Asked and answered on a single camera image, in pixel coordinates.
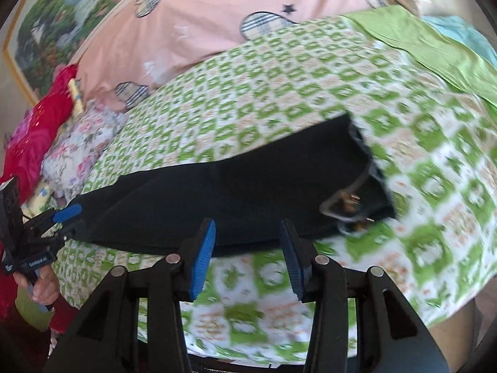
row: floral fabric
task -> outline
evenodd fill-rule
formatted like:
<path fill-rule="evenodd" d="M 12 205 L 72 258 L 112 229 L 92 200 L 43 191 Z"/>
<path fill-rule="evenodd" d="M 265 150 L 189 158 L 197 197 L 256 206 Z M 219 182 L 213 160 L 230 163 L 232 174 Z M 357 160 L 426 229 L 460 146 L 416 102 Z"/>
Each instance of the floral fabric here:
<path fill-rule="evenodd" d="M 81 193 L 90 170 L 125 123 L 125 114 L 95 101 L 89 103 L 67 137 L 53 145 L 43 159 L 42 177 L 56 196 L 69 202 Z"/>

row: black fabric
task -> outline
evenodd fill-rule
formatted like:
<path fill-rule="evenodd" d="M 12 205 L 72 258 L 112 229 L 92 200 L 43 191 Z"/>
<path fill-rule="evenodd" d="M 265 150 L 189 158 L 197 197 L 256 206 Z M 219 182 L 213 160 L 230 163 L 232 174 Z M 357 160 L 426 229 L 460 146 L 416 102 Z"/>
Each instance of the black fabric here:
<path fill-rule="evenodd" d="M 358 136 L 343 115 L 230 159 L 120 177 L 71 202 L 81 204 L 87 224 L 77 239 L 167 255 L 195 235 L 205 217 L 217 226 L 214 256 L 277 247 L 282 218 L 303 238 L 329 236 L 337 220 L 321 214 L 320 205 L 371 163 Z M 361 206 L 368 215 L 394 217 L 382 184 L 371 177 L 364 187 Z"/>

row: landscape painting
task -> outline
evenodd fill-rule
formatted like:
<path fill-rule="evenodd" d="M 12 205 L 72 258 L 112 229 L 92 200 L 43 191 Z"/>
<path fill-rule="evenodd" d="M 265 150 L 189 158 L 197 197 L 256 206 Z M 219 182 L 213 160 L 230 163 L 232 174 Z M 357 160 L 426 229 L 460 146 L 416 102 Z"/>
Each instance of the landscape painting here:
<path fill-rule="evenodd" d="M 91 31 L 121 0 L 24 0 L 4 45 L 11 71 L 36 100 Z"/>

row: finger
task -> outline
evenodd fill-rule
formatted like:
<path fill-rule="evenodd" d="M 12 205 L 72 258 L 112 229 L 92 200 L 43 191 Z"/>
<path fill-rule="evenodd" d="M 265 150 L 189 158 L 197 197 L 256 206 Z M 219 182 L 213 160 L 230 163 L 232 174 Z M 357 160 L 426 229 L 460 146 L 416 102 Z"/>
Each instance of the finger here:
<path fill-rule="evenodd" d="M 49 306 L 55 303 L 55 300 L 59 297 L 59 291 L 53 292 L 50 296 L 48 296 L 44 301 L 41 302 L 44 306 Z"/>
<path fill-rule="evenodd" d="M 25 288 L 26 290 L 28 290 L 29 283 L 28 283 L 28 279 L 26 279 L 26 276 L 24 276 L 23 274 L 20 274 L 19 272 L 14 272 L 13 275 L 14 275 L 14 280 L 16 281 L 17 285 L 21 286 L 21 288 Z"/>
<path fill-rule="evenodd" d="M 33 300 L 38 301 L 41 295 L 45 292 L 47 287 L 50 285 L 51 280 L 48 279 L 38 279 L 33 288 Z"/>
<path fill-rule="evenodd" d="M 37 303 L 44 303 L 50 296 L 57 292 L 57 287 L 54 281 L 49 281 L 45 290 L 33 298 Z"/>
<path fill-rule="evenodd" d="M 55 272 L 50 265 L 46 265 L 46 266 L 43 266 L 43 268 L 40 268 L 40 272 L 39 272 L 40 279 L 53 280 L 54 276 L 55 276 Z"/>

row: green and white fabric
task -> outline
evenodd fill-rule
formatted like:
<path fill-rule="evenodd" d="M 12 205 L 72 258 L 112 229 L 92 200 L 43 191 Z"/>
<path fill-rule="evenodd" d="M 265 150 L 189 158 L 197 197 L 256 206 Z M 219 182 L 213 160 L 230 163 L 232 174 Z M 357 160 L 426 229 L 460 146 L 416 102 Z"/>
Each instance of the green and white fabric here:
<path fill-rule="evenodd" d="M 317 251 L 347 268 L 382 266 L 433 325 L 497 272 L 497 133 L 478 96 L 454 92 L 349 19 L 286 27 L 161 88 L 130 112 L 84 192 L 139 170 L 225 159 L 344 111 L 386 175 L 399 219 L 316 242 Z M 160 259 L 77 241 L 59 255 L 61 292 L 78 307 L 113 266 L 135 270 Z M 142 302 L 142 339 L 146 309 Z M 213 259 L 203 293 L 181 309 L 190 352 L 260 363 L 305 359 L 314 308 L 292 293 L 279 250 Z M 349 309 L 354 353 L 353 303 Z"/>

